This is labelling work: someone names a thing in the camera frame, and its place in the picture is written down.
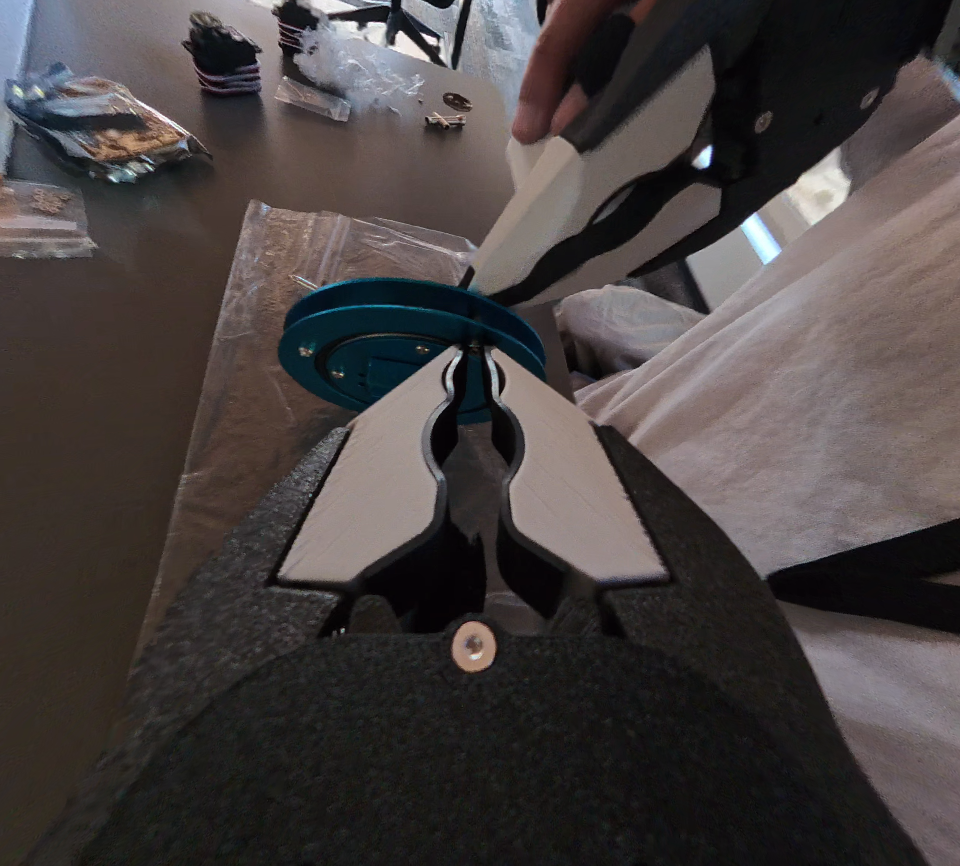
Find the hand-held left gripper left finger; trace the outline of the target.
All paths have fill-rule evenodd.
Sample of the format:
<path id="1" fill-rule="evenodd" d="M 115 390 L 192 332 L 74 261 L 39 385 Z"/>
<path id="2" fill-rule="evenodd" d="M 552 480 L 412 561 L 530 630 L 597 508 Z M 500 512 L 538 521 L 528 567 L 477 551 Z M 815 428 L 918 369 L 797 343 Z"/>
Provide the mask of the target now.
<path id="1" fill-rule="evenodd" d="M 483 616 L 483 544 L 452 522 L 443 470 L 468 366 L 462 347 L 446 349 L 347 427 L 271 575 L 335 596 L 321 632 L 347 632 L 364 608 L 401 632 Z"/>

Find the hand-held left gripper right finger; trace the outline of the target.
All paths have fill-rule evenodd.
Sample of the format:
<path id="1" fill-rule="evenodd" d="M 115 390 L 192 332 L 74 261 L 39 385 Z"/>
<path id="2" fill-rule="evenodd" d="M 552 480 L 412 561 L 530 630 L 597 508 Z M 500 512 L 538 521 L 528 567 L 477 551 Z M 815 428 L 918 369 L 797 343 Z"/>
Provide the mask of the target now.
<path id="1" fill-rule="evenodd" d="M 543 618 L 567 598 L 669 581 L 593 422 L 502 350 L 484 351 L 491 440 L 506 470 L 500 573 Z"/>

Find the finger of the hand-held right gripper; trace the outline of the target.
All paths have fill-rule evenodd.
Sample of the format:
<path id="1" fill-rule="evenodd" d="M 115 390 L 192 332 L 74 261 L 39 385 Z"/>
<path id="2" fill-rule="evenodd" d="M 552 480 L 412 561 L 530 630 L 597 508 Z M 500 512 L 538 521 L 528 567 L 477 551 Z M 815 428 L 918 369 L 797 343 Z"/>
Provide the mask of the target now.
<path id="1" fill-rule="evenodd" d="M 592 150 L 549 139 L 474 258 L 469 290 L 516 277 L 539 253 L 615 211 L 635 187 L 646 224 L 681 188 L 699 180 L 686 155 L 714 97 L 714 64 L 703 47 Z"/>
<path id="2" fill-rule="evenodd" d="M 601 288 L 690 238 L 719 214 L 722 204 L 719 188 L 694 183 L 681 188 L 642 224 L 640 191 L 635 187 L 605 218 L 539 253 L 524 274 L 487 283 L 486 296 L 520 307 Z"/>

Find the blue round metal turntable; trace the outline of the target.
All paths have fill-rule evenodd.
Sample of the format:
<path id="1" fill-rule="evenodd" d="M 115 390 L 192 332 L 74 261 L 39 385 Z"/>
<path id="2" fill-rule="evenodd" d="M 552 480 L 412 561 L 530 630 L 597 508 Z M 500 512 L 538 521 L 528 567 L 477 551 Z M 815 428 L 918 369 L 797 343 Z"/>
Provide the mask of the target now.
<path id="1" fill-rule="evenodd" d="M 283 370 L 306 392 L 360 413 L 451 346 L 466 356 L 463 425 L 487 422 L 479 339 L 546 381 L 546 350 L 506 306 L 468 289 L 405 278 L 328 284 L 287 312 L 277 348 Z"/>

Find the white plastic bag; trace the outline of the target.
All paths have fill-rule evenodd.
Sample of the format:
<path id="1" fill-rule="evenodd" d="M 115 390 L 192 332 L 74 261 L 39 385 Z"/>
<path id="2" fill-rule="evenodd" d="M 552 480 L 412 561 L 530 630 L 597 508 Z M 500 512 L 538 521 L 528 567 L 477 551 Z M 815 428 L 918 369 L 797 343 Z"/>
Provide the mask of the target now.
<path id="1" fill-rule="evenodd" d="M 607 285 L 562 299 L 554 317 L 577 390 L 641 367 L 705 315 L 642 289 Z"/>

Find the large clear plastic bag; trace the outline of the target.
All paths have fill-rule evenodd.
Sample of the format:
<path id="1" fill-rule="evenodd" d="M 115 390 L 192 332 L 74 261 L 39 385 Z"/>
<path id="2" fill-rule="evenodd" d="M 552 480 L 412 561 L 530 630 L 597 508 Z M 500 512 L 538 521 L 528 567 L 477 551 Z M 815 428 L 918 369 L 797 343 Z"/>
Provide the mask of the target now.
<path id="1" fill-rule="evenodd" d="M 457 285 L 475 251 L 474 242 L 450 226 L 435 231 L 378 217 L 248 204 L 136 658 L 234 527 L 351 417 L 306 392 L 281 367 L 284 318 L 305 296 L 288 275 L 318 286 L 371 276 Z"/>

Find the servo motor in clear bag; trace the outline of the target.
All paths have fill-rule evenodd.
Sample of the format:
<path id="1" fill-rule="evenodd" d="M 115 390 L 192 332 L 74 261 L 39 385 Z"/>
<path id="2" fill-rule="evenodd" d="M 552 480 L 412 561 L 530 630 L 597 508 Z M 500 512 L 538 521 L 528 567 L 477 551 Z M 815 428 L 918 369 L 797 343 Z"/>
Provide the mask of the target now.
<path id="1" fill-rule="evenodd" d="M 365 111 L 402 115 L 423 104 L 420 74 L 402 75 L 383 49 L 315 0 L 279 0 L 272 14 L 284 56 L 278 103 L 336 123 Z"/>

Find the black servo motor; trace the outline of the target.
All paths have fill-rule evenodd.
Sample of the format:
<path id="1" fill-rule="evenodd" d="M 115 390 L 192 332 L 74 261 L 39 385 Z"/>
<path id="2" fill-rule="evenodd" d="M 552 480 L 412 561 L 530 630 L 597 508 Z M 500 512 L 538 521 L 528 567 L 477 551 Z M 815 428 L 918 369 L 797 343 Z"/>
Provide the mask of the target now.
<path id="1" fill-rule="evenodd" d="M 181 44 L 206 95 L 223 99 L 260 94 L 261 48 L 215 15 L 192 12 L 188 37 Z"/>

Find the pile of small screw bags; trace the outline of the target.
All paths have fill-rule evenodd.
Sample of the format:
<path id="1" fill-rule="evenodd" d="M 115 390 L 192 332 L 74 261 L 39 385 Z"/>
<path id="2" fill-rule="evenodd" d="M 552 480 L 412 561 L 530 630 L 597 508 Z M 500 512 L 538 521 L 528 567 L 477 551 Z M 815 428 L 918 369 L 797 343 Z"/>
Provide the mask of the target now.
<path id="1" fill-rule="evenodd" d="M 3 259 L 89 258 L 87 208 L 76 190 L 3 178 L 1 257 Z"/>

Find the black antistatic bag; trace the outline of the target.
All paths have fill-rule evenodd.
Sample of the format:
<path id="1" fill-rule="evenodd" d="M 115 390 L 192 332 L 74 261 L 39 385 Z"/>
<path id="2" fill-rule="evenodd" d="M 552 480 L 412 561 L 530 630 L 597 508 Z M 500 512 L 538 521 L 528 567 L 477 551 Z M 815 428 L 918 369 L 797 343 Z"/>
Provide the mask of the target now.
<path id="1" fill-rule="evenodd" d="M 194 157 L 212 157 L 196 136 L 123 84 L 79 76 L 61 63 L 7 80 L 4 100 L 30 136 L 93 179 L 133 184 Z"/>

